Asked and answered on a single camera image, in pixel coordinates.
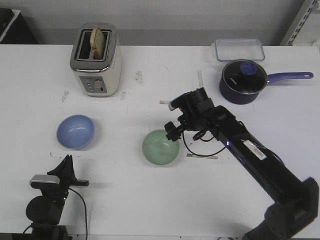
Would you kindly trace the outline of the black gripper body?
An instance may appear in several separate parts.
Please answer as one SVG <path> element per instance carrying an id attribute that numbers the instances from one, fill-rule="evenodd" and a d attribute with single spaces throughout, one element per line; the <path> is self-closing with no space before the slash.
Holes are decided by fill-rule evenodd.
<path id="1" fill-rule="evenodd" d="M 175 109 L 180 109 L 180 126 L 185 131 L 202 131 L 206 127 L 205 112 L 214 107 L 203 87 L 186 92 L 171 101 Z"/>
<path id="2" fill-rule="evenodd" d="M 77 179 L 74 170 L 51 170 L 47 175 L 59 178 L 59 183 L 49 187 L 46 193 L 49 198 L 67 198 L 70 186 L 88 187 L 90 184 L 89 180 Z"/>

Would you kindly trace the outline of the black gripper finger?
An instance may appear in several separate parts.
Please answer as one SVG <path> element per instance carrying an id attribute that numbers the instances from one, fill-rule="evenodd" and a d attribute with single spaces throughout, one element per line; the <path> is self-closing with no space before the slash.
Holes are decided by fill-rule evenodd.
<path id="1" fill-rule="evenodd" d="M 170 133 L 170 132 L 174 131 L 176 129 L 176 127 L 175 127 L 174 123 L 172 121 L 170 121 L 164 125 L 164 129 L 167 133 Z"/>
<path id="2" fill-rule="evenodd" d="M 171 132 L 168 132 L 166 134 L 166 138 L 169 141 L 176 142 L 181 138 L 181 134 L 179 132 L 176 132 L 176 131 L 171 131 Z"/>
<path id="3" fill-rule="evenodd" d="M 58 171 L 68 171 L 70 169 L 70 155 L 67 154 L 65 158 L 58 165 Z"/>
<path id="4" fill-rule="evenodd" d="M 69 172 L 73 172 L 74 171 L 72 155 L 68 155 L 67 156 L 67 169 L 68 169 Z"/>

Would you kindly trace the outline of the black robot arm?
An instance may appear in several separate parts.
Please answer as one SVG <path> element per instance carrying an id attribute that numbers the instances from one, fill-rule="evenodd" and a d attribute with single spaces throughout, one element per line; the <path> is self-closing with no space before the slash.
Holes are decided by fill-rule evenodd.
<path id="1" fill-rule="evenodd" d="M 195 131 L 194 140 L 210 132 L 274 200 L 262 223 L 247 232 L 244 240 L 287 240 L 318 216 L 318 183 L 312 177 L 300 181 L 231 112 L 221 105 L 214 106 L 204 88 L 180 95 L 168 107 L 182 111 L 177 119 L 180 126 L 172 122 L 164 126 L 168 140 L 177 141 L 184 131 Z"/>
<path id="2" fill-rule="evenodd" d="M 77 179 L 75 176 L 73 157 L 65 156 L 61 163 L 47 174 L 36 174 L 29 181 L 33 189 L 41 191 L 41 195 L 33 198 L 27 205 L 25 214 L 31 221 L 26 228 L 32 229 L 31 240 L 71 240 L 67 227 L 60 225 L 62 212 L 69 195 L 69 191 L 77 194 L 83 202 L 85 237 L 88 237 L 87 206 L 84 198 L 71 186 L 87 187 L 88 180 Z"/>

